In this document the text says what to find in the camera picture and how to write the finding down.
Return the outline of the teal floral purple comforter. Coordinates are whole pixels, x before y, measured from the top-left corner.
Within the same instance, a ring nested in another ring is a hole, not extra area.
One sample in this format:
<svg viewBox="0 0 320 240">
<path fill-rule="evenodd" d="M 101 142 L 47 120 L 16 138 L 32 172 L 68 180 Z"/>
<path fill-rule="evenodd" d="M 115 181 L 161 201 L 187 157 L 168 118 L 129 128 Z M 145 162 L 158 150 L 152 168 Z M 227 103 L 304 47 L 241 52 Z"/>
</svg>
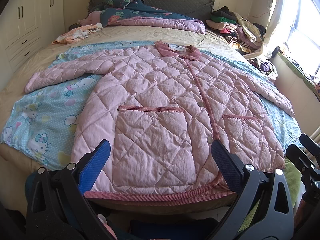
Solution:
<svg viewBox="0 0 320 240">
<path fill-rule="evenodd" d="M 104 0 L 93 12 L 103 27 L 112 25 L 147 26 L 204 34 L 201 20 L 144 4 L 142 0 Z"/>
</svg>

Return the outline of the pink quilted jacket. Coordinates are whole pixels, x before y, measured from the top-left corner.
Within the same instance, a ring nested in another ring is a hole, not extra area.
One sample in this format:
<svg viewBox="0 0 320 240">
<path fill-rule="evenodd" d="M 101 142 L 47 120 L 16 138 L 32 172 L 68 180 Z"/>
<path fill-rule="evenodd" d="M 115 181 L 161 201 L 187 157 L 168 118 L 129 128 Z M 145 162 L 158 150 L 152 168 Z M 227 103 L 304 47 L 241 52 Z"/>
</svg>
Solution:
<svg viewBox="0 0 320 240">
<path fill-rule="evenodd" d="M 263 106 L 289 116 L 291 102 L 274 85 L 189 46 L 102 50 L 35 73 L 25 91 L 99 74 L 80 114 L 72 161 L 102 140 L 111 154 L 91 199 L 195 203 L 232 194 L 210 147 L 260 171 L 284 168 L 284 152 Z"/>
</svg>

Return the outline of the cream wardrobe with drawers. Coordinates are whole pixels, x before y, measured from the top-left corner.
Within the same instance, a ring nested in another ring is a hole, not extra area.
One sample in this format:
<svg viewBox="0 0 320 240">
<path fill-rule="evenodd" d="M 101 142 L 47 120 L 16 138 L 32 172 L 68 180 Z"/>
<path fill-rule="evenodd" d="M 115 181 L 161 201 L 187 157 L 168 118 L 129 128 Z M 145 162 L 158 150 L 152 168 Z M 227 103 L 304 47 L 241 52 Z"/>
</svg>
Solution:
<svg viewBox="0 0 320 240">
<path fill-rule="evenodd" d="M 1 12 L 1 85 L 64 32 L 63 0 L 8 0 Z"/>
</svg>

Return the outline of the green window sill cover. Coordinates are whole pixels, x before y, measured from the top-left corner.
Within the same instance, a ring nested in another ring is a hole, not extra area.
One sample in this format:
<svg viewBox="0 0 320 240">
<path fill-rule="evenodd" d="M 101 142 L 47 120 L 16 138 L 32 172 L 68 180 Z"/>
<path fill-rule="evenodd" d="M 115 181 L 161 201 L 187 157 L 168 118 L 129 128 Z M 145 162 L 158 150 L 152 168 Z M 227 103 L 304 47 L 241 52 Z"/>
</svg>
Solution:
<svg viewBox="0 0 320 240">
<path fill-rule="evenodd" d="M 284 63 L 295 73 L 295 75 L 302 79 L 304 84 L 310 89 L 313 94 L 319 99 L 319 77 L 316 77 L 311 74 L 306 74 L 300 66 L 297 66 L 292 61 L 290 61 L 285 55 L 281 52 L 277 52 L 277 55 L 284 61 Z"/>
</svg>

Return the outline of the pink pillow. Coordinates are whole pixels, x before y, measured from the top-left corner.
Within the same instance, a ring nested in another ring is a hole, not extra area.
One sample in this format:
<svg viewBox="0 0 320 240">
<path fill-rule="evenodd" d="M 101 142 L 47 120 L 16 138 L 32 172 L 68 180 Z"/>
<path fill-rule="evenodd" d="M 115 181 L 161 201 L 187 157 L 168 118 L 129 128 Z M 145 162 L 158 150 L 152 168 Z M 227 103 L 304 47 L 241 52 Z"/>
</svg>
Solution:
<svg viewBox="0 0 320 240">
<path fill-rule="evenodd" d="M 80 25 L 85 26 L 85 25 L 95 25 L 97 23 L 100 23 L 100 14 L 101 11 L 93 11 L 91 12 L 85 19 L 80 20 Z"/>
</svg>

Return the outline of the orange white small cloth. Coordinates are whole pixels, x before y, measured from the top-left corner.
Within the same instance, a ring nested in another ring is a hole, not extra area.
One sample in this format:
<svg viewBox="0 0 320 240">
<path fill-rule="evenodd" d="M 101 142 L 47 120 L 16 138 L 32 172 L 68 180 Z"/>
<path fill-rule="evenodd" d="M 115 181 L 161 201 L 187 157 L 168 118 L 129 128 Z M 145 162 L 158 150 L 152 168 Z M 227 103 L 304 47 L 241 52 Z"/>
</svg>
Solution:
<svg viewBox="0 0 320 240">
<path fill-rule="evenodd" d="M 52 41 L 52 45 L 76 43 L 88 38 L 88 36 L 92 33 L 101 31 L 102 29 L 103 26 L 101 25 L 101 23 L 80 26 L 58 36 L 55 40 Z"/>
</svg>

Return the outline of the blue hello kitty sheet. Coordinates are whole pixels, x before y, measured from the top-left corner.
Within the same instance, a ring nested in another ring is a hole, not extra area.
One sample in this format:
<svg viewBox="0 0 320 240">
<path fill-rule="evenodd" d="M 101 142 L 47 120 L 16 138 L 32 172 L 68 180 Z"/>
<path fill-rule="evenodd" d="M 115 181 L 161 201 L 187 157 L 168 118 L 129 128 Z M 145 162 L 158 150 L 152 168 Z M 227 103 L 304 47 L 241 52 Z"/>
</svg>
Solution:
<svg viewBox="0 0 320 240">
<path fill-rule="evenodd" d="M 137 46 L 153 45 L 152 41 L 118 41 L 87 44 L 69 48 L 63 53 L 56 54 L 56 59 L 48 68 L 73 61 L 82 56 L 96 53 L 100 50 L 124 49 Z M 263 85 L 275 88 L 262 74 L 258 74 L 253 66 L 243 60 L 236 60 L 236 52 L 228 55 L 227 51 L 218 49 L 211 53 L 208 49 L 201 49 L 210 56 L 214 56 L 229 65 L 248 72 L 261 80 Z M 8 145 L 27 156 L 22 160 L 18 153 L 1 150 L 1 153 L 9 155 L 9 159 L 20 170 L 32 173 L 40 165 L 51 170 L 60 170 L 70 162 L 71 151 L 74 142 L 74 133 L 78 124 L 78 118 L 85 103 L 101 79 L 102 75 L 85 74 L 75 80 L 44 87 L 21 99 L 14 99 L 13 94 L 1 96 L 1 146 Z M 283 150 L 289 144 L 299 143 L 301 130 L 295 118 L 292 118 L 269 100 L 258 95 L 271 119 L 274 133 Z"/>
</svg>

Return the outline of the pile of mixed clothes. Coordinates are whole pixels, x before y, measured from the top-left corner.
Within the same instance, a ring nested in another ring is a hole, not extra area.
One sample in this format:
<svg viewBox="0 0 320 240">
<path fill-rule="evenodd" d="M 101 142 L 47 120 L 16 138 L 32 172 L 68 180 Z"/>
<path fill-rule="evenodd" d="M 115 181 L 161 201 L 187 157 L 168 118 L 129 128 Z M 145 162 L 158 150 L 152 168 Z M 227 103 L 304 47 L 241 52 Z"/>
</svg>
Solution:
<svg viewBox="0 0 320 240">
<path fill-rule="evenodd" d="M 230 11 L 228 7 L 212 11 L 206 25 L 242 55 L 259 50 L 266 34 L 264 26 L 249 22 L 240 14 Z"/>
</svg>

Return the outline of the bag of clothes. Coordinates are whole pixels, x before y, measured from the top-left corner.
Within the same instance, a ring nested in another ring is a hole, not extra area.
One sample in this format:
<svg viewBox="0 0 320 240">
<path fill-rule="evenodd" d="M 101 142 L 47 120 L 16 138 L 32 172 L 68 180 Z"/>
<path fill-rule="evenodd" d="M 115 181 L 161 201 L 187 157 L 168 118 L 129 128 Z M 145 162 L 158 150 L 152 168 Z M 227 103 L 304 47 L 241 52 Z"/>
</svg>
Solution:
<svg viewBox="0 0 320 240">
<path fill-rule="evenodd" d="M 248 60 L 251 65 L 253 65 L 259 72 L 270 82 L 275 83 L 278 73 L 274 64 L 265 59 L 256 58 Z"/>
</svg>

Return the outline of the cream window curtain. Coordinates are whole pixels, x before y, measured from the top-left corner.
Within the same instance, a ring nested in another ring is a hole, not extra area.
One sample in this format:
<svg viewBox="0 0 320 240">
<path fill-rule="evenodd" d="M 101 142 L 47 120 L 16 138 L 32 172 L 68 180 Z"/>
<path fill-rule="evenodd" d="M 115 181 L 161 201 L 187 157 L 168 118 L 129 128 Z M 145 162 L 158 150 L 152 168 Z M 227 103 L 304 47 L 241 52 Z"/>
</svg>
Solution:
<svg viewBox="0 0 320 240">
<path fill-rule="evenodd" d="M 276 46 L 284 42 L 285 24 L 281 14 L 285 11 L 285 0 L 252 0 L 249 21 L 266 28 L 261 47 L 253 53 L 244 56 L 245 59 L 257 57 L 271 58 Z"/>
</svg>

